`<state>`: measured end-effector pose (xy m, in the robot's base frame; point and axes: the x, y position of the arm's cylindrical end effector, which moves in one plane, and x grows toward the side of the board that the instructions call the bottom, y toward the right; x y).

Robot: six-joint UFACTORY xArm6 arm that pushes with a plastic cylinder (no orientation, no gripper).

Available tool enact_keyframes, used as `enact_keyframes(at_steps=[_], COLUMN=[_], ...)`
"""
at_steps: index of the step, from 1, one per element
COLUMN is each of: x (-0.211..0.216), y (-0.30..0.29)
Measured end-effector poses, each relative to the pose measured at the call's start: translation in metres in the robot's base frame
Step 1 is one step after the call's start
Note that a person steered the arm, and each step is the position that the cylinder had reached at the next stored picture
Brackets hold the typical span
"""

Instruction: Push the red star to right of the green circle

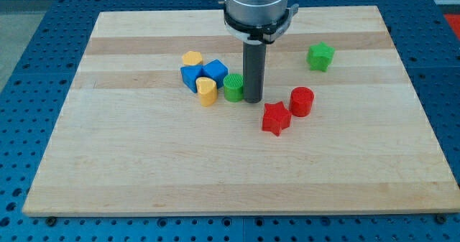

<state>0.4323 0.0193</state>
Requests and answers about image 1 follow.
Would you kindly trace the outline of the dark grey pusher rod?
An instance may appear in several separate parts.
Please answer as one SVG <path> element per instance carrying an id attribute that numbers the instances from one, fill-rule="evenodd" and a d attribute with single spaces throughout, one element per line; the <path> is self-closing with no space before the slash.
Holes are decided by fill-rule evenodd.
<path id="1" fill-rule="evenodd" d="M 259 103 L 262 100 L 265 55 L 265 44 L 243 44 L 243 93 L 248 103 Z"/>

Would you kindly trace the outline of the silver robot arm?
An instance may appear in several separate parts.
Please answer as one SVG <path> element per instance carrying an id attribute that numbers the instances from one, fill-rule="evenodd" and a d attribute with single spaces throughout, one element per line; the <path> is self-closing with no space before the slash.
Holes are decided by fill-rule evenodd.
<path id="1" fill-rule="evenodd" d="M 243 97 L 259 103 L 263 96 L 267 46 L 284 35 L 299 5 L 288 0 L 218 0 L 229 33 L 243 43 Z"/>

